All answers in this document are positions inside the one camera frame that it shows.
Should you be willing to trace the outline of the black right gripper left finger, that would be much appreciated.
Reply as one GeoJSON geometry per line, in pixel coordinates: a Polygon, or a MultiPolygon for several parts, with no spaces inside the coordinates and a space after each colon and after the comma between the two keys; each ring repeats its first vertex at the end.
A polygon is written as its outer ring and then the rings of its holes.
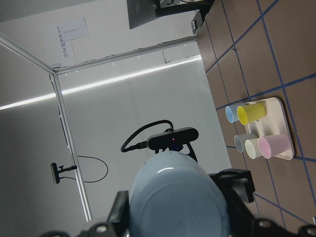
{"type": "Polygon", "coordinates": [[[127,229],[129,224],[129,192],[119,191],[116,194],[107,222],[115,229],[127,229]]]}

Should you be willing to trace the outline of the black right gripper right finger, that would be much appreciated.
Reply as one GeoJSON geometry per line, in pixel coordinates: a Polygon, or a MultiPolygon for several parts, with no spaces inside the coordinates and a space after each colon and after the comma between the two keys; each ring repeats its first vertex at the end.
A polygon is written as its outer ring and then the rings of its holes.
{"type": "Polygon", "coordinates": [[[252,222],[253,214],[246,204],[254,202],[255,187],[251,172],[245,169],[224,169],[209,174],[223,194],[232,222],[252,222]]]}

